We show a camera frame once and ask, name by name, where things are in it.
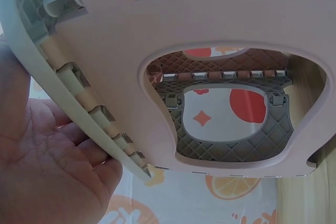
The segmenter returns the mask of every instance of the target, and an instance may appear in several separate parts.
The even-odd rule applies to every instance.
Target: beige plastic edge
[[[148,181],[151,178],[149,174],[123,152],[91,118],[41,55],[42,49],[37,48],[21,21],[16,0],[0,0],[0,21],[9,46],[17,59],[71,120],[135,176]]]

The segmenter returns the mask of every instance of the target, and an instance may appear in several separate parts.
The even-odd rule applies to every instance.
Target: gray lattice grid
[[[182,94],[183,90],[189,86],[197,84],[230,83],[244,84],[259,88],[265,93],[284,94],[284,87],[291,85],[292,81],[287,76],[246,78],[246,79],[218,79],[218,80],[193,80],[193,81],[162,81],[155,86],[159,95]]]
[[[293,133],[289,117],[289,97],[283,91],[285,86],[291,84],[288,77],[166,81],[159,83],[155,88],[159,94],[179,94],[188,86],[208,83],[245,84],[262,89],[268,98],[267,121],[260,131],[245,140],[210,143],[190,137],[181,122],[183,112],[172,110],[170,115],[177,132],[178,153],[193,159],[219,162],[262,161],[281,153]],[[274,93],[283,95],[285,101],[282,106],[273,106],[271,103]]]

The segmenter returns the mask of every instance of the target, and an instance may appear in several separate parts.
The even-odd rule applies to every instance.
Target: red circle print
[[[232,89],[230,106],[237,117],[248,123],[262,123],[266,115],[264,97],[244,89]]]
[[[198,58],[207,58],[211,56],[211,48],[197,48],[183,51],[185,54],[198,57]]]

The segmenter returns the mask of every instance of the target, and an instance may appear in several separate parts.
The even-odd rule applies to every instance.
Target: finger
[[[100,148],[92,139],[87,139],[78,145],[78,148],[84,153],[92,167],[96,167],[103,163],[109,156],[102,148]]]
[[[65,137],[72,141],[76,146],[88,139],[88,136],[86,136],[86,134],[74,122],[59,128],[58,132],[64,134]]]
[[[26,127],[24,116],[30,75],[16,59],[3,36],[0,39],[0,132],[18,137]]]
[[[94,171],[112,196],[122,176],[122,166],[119,161],[110,158],[102,165],[98,165]]]
[[[54,115],[56,126],[63,126],[71,122],[68,115],[52,99],[45,99],[42,102]]]

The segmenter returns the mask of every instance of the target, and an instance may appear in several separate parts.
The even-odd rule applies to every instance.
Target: wooden floor
[[[307,177],[278,179],[278,224],[336,223],[336,138]]]
[[[325,76],[311,62],[293,58],[293,64],[294,85],[286,92],[290,93],[293,106],[290,113],[295,128],[318,98]],[[307,177],[278,179],[278,224],[336,223],[335,136],[316,153],[316,161],[318,168]]]

